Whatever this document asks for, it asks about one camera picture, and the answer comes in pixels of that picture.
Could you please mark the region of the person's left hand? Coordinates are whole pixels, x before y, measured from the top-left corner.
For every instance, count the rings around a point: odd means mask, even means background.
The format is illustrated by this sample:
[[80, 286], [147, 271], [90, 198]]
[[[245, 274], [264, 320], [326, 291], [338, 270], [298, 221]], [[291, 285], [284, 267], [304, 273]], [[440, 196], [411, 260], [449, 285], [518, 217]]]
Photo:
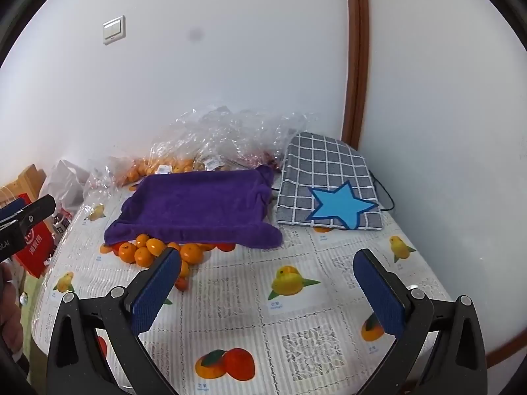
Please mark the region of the person's left hand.
[[1, 281], [4, 289], [1, 293], [1, 336], [13, 354], [23, 345], [23, 327], [20, 322], [21, 311], [18, 304], [18, 292], [12, 282], [13, 275], [7, 263], [1, 264]]

